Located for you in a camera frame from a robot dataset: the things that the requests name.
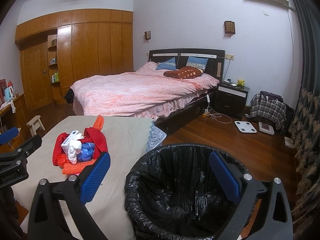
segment black garbage bin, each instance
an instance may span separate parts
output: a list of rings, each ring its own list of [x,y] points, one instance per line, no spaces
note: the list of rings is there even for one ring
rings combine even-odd
[[[214,150],[248,173],[230,154],[200,144],[158,147],[137,161],[125,184],[125,208],[137,240],[214,238],[236,208],[210,168]]]

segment metal screw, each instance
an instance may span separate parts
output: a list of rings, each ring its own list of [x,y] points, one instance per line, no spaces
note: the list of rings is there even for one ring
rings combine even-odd
[[[279,179],[279,178],[275,178],[274,181],[275,181],[276,184],[280,184],[281,183],[281,179]]]
[[[252,180],[252,176],[250,174],[244,174],[243,177],[246,179],[246,180]]]
[[[40,185],[44,185],[47,183],[47,180],[46,179],[41,179],[41,181],[39,182]]]
[[[71,176],[68,177],[69,181],[75,181],[76,179],[77,179],[76,175],[71,175]]]

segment brown polka dot pillow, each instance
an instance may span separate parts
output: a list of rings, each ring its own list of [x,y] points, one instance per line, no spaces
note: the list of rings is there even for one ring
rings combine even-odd
[[[178,78],[178,79],[191,79],[200,76],[203,73],[198,68],[185,66],[179,70],[166,71],[163,73],[165,77]]]

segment blue pillow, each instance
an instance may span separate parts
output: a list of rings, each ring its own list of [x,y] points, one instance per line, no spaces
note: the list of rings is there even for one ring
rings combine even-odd
[[[199,68],[204,72],[205,67],[207,66],[207,63],[208,63],[208,58],[189,57],[186,66]]]
[[[177,70],[176,69],[176,59],[173,57],[165,62],[159,62],[156,70],[167,69],[167,70]]]

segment dark wood bed base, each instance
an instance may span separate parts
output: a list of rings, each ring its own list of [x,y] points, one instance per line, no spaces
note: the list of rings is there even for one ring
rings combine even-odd
[[[168,54],[168,53],[177,53],[177,56],[154,56],[154,54]],[[204,73],[213,76],[222,82],[223,76],[223,67],[224,67],[224,50],[217,49],[158,49],[151,50],[149,52],[149,61],[153,62],[164,62],[173,57],[176,59],[177,68],[180,69],[186,66],[189,56],[181,56],[181,54],[207,54],[207,55],[216,55],[216,58],[209,58],[207,67]],[[210,102],[214,102],[216,88],[210,89],[208,95],[210,97]],[[172,112],[166,118],[159,118],[155,125],[167,135],[170,135],[185,126],[193,119],[204,113],[204,110],[207,108],[208,102],[206,94],[200,95],[198,98],[193,99],[187,106],[183,109]]]

